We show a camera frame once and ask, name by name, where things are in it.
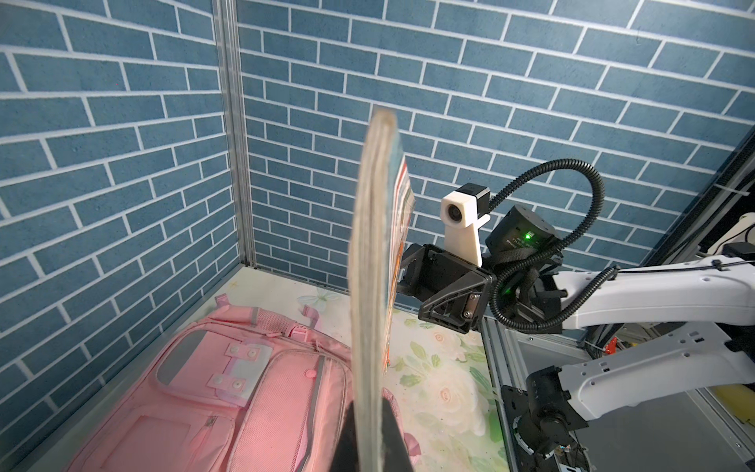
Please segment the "pink school backpack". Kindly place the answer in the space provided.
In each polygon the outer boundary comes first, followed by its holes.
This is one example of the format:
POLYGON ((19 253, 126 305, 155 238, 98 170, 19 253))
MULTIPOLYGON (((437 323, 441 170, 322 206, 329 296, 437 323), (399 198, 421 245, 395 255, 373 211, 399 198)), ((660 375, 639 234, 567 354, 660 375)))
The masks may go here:
POLYGON ((225 296, 163 348, 73 471, 330 471, 353 401, 350 348, 225 296))

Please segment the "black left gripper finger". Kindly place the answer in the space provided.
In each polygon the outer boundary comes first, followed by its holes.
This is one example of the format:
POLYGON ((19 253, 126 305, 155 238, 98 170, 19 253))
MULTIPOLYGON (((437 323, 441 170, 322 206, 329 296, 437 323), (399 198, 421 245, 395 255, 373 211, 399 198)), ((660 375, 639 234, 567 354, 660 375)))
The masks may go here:
POLYGON ((354 403, 346 410, 341 433, 335 447, 330 472, 359 472, 359 454, 357 446, 354 403))

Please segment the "colourful illustrated children's book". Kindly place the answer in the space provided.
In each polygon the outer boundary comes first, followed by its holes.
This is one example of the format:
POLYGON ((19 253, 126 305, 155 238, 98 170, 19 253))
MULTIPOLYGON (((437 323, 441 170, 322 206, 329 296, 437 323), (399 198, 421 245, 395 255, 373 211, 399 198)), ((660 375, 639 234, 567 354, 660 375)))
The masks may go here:
POLYGON ((396 115, 377 108, 361 154, 348 252, 356 450, 362 471, 385 466, 383 374, 414 204, 396 115))

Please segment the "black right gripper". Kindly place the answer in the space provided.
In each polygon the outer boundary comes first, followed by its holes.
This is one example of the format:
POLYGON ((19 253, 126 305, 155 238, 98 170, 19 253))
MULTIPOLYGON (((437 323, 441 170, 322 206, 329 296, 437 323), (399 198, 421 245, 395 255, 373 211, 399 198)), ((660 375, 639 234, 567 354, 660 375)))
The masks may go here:
MULTIPOLYGON (((454 332, 479 328, 497 277, 440 247, 412 244, 401 260, 397 292, 421 302, 418 318, 454 332)), ((381 398, 383 471, 414 468, 389 400, 381 398)))

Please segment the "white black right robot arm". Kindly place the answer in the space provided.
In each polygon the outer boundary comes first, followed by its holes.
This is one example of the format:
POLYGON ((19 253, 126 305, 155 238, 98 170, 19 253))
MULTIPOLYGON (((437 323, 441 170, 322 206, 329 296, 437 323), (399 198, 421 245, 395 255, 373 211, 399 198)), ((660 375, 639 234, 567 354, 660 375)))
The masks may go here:
POLYGON ((448 243, 410 246, 399 291, 423 322, 483 338, 514 471, 592 471, 578 434, 621 408, 754 381, 754 240, 666 267, 571 273, 562 236, 514 206, 442 205, 448 243))

